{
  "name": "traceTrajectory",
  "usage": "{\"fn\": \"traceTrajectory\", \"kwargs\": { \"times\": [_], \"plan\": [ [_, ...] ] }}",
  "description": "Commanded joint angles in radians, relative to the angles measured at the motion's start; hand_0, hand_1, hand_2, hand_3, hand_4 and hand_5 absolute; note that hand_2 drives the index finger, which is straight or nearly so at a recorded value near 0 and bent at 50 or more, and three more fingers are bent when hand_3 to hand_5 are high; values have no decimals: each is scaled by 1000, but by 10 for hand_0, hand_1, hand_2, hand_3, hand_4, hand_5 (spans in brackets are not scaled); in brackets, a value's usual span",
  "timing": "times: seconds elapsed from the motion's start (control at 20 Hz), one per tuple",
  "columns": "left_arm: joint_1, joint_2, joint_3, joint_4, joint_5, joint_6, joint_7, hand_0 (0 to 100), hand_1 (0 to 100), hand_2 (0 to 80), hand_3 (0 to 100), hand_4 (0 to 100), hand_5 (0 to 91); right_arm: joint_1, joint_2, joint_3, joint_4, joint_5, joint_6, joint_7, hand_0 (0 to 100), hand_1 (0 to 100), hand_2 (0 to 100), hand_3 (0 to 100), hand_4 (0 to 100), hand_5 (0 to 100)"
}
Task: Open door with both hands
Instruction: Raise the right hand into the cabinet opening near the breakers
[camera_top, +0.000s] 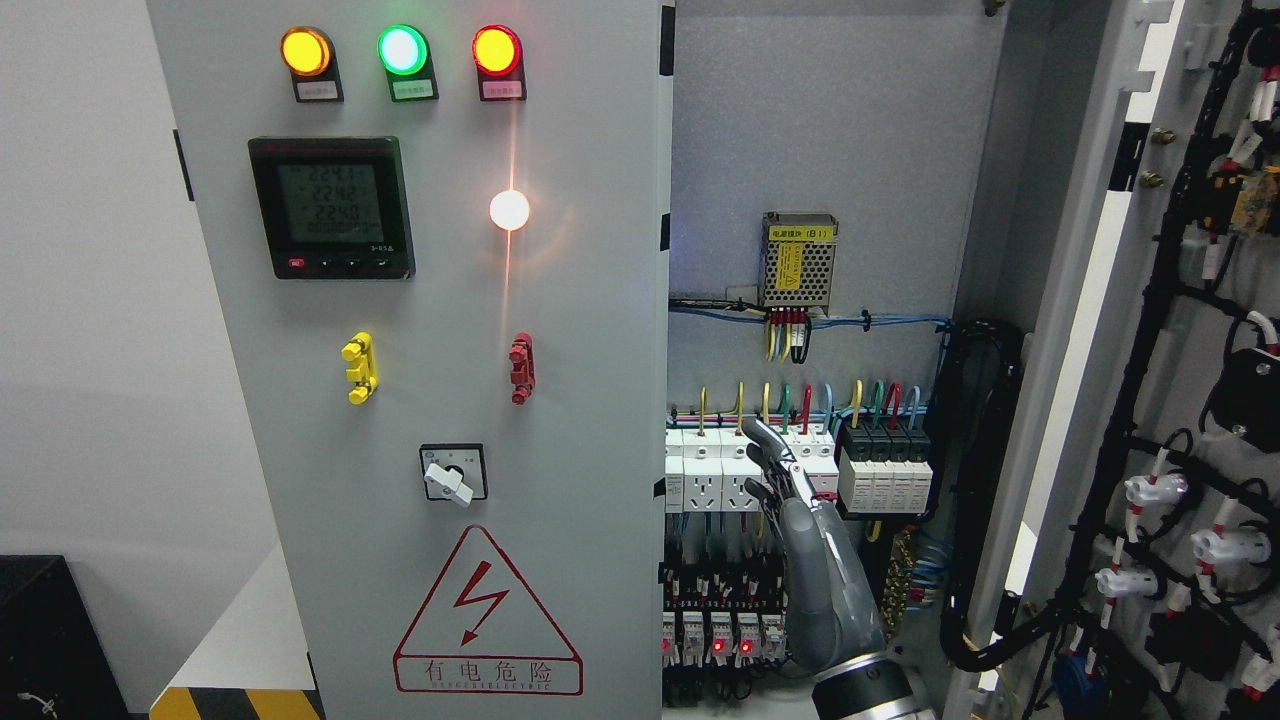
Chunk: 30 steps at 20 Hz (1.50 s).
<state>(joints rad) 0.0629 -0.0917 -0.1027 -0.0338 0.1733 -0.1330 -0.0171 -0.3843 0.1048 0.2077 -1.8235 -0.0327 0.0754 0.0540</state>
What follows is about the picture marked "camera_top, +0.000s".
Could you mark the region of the grey robotic right hand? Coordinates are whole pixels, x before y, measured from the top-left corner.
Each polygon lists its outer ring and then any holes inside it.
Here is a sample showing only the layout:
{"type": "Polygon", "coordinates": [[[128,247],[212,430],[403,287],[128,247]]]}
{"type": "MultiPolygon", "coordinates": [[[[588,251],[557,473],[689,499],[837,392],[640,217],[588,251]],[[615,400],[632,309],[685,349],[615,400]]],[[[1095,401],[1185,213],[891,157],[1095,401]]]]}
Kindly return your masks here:
{"type": "Polygon", "coordinates": [[[820,498],[785,438],[758,418],[742,430],[762,478],[748,491],[783,550],[786,632],[796,662],[822,673],[886,647],[867,574],[837,509],[820,498]]]}

